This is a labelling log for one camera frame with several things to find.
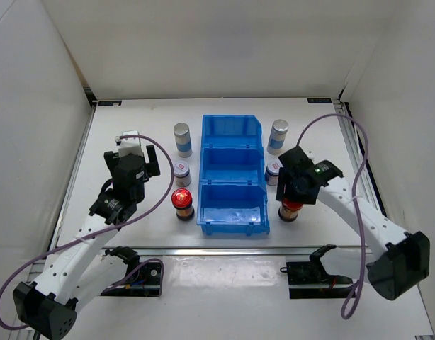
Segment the front aluminium rail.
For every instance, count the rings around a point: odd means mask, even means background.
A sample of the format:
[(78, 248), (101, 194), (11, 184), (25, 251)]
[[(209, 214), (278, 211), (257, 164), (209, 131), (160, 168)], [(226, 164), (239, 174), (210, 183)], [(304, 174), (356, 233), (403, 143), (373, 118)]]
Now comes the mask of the front aluminium rail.
[(141, 256), (299, 256), (309, 255), (319, 246), (277, 246), (268, 248), (142, 248), (132, 246)]

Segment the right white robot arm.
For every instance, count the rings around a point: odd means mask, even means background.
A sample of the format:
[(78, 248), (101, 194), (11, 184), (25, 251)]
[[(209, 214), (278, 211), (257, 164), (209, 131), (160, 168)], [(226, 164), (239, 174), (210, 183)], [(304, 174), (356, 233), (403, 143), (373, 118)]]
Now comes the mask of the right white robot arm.
[(386, 300), (396, 300), (429, 275), (430, 241), (379, 213), (351, 192), (342, 171), (328, 160), (314, 163), (301, 147), (279, 156), (276, 199), (290, 205), (325, 204), (368, 246), (368, 282)]

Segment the blue three-compartment plastic bin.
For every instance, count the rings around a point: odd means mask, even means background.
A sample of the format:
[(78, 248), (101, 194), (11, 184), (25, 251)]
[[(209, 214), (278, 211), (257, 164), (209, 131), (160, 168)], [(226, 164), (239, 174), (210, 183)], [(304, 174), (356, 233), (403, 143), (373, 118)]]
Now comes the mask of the blue three-compartment plastic bin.
[(203, 116), (197, 209), (205, 235), (269, 234), (262, 126), (255, 116)]

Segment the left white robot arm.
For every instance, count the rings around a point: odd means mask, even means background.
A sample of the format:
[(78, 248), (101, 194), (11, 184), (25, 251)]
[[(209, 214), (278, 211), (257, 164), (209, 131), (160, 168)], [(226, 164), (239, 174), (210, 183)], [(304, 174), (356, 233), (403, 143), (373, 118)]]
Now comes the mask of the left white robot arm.
[(132, 283), (140, 273), (140, 257), (129, 247), (105, 252), (103, 246), (136, 212), (145, 197), (145, 183), (160, 174), (154, 146), (120, 147), (105, 152), (111, 178), (103, 185), (76, 234), (77, 244), (62, 251), (31, 283), (13, 290), (18, 318), (48, 339), (63, 339), (79, 311), (114, 283)]

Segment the small white-lid jar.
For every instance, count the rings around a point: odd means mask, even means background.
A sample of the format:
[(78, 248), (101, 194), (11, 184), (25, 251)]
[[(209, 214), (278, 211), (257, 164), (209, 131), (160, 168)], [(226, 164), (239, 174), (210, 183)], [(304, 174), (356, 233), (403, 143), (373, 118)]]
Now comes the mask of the small white-lid jar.
[(269, 186), (277, 186), (279, 171), (282, 164), (278, 159), (273, 159), (268, 162), (265, 170), (265, 180), (266, 184)]
[(174, 178), (178, 187), (187, 187), (191, 183), (190, 167), (186, 161), (174, 163)]

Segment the red-lid sauce jar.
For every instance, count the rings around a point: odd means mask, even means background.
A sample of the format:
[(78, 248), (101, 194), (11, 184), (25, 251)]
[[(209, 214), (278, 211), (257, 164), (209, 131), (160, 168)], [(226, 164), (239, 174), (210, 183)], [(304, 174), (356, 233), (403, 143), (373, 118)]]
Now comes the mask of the red-lid sauce jar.
[(278, 216), (284, 222), (293, 222), (298, 218), (299, 212), (302, 209), (302, 203), (292, 202), (290, 200), (284, 199), (281, 202), (281, 206), (278, 209)]
[(176, 189), (171, 195), (171, 203), (178, 219), (187, 221), (193, 218), (195, 210), (193, 196), (189, 190), (185, 188)]

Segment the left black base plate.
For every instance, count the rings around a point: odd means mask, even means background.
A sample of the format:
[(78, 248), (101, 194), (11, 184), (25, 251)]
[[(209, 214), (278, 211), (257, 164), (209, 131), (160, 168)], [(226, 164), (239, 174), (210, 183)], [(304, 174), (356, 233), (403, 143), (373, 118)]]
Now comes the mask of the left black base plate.
[(164, 262), (148, 259), (140, 262), (126, 277), (106, 288), (102, 297), (160, 298), (163, 291)]

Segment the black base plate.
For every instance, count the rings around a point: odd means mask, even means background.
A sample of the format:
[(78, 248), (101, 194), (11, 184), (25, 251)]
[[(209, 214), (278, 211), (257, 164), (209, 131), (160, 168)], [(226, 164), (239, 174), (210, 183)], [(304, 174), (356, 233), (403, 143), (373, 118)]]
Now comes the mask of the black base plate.
[(126, 277), (106, 288), (102, 297), (160, 298), (163, 291), (164, 262), (148, 259), (140, 262)]
[(354, 284), (350, 278), (320, 273), (310, 262), (287, 262), (280, 268), (287, 275), (291, 300), (345, 299)]

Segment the tall silver-capped bottle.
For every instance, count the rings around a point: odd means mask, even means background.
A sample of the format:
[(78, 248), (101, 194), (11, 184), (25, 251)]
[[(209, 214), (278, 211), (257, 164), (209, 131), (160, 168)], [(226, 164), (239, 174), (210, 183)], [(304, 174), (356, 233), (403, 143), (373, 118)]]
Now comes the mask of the tall silver-capped bottle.
[(278, 119), (273, 122), (266, 148), (269, 154), (277, 155), (281, 153), (288, 129), (288, 122), (283, 119)]
[(190, 129), (186, 123), (175, 124), (174, 138), (179, 156), (182, 158), (190, 157), (192, 155), (192, 144)]

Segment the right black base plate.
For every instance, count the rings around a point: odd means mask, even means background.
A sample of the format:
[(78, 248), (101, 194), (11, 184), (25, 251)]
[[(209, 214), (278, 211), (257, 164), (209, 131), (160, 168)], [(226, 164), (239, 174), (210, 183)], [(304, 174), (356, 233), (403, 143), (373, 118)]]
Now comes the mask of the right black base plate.
[(354, 284), (350, 278), (320, 273), (310, 262), (287, 262), (280, 268), (287, 275), (291, 300), (345, 299)]

